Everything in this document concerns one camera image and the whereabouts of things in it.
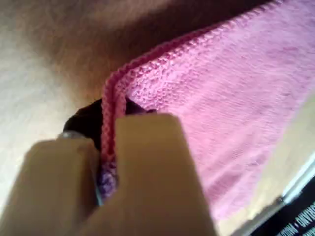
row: pink cloth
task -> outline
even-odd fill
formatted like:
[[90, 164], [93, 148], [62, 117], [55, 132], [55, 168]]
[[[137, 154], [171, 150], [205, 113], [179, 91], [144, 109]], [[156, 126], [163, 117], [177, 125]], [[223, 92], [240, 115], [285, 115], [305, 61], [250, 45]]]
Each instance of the pink cloth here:
[[102, 151], [114, 154], [125, 96], [177, 115], [212, 216], [248, 203], [261, 170], [315, 82], [315, 1], [275, 1], [165, 43], [104, 87]]

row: pink towel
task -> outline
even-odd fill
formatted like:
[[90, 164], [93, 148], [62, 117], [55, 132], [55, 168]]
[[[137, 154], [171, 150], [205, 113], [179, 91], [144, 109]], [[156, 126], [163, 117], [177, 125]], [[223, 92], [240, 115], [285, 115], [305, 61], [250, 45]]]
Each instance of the pink towel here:
[[183, 124], [212, 216], [248, 203], [261, 170], [315, 82], [315, 1], [275, 1], [165, 43], [104, 87], [102, 151], [114, 154], [125, 96]]

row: black object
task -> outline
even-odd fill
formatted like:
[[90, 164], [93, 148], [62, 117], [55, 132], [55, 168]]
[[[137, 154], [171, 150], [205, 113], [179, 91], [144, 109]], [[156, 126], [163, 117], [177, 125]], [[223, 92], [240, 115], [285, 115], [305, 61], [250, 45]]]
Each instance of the black object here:
[[315, 236], [315, 178], [251, 236]]
[[[126, 115], [155, 112], [155, 110], [146, 111], [129, 98], [126, 98]], [[85, 137], [94, 141], [95, 147], [101, 149], [101, 134], [103, 125], [102, 99], [90, 104], [87, 107], [79, 109], [65, 123], [63, 131], [76, 131]]]

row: black label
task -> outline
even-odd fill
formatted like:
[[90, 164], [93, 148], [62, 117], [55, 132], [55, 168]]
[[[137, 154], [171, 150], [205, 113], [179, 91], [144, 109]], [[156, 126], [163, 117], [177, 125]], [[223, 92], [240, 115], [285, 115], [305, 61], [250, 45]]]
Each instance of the black label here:
[[315, 236], [315, 178], [301, 195], [286, 205], [252, 236]]

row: beige surface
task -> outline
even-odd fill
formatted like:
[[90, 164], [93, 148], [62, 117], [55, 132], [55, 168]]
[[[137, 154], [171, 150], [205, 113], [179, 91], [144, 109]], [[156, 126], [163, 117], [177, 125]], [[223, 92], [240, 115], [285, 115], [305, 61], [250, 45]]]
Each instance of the beige surface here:
[[[0, 205], [25, 151], [55, 137], [76, 109], [100, 98], [110, 71], [158, 43], [263, 1], [0, 0]], [[222, 222], [222, 232], [280, 193], [314, 149], [314, 104], [275, 152], [252, 207], [233, 225]]]

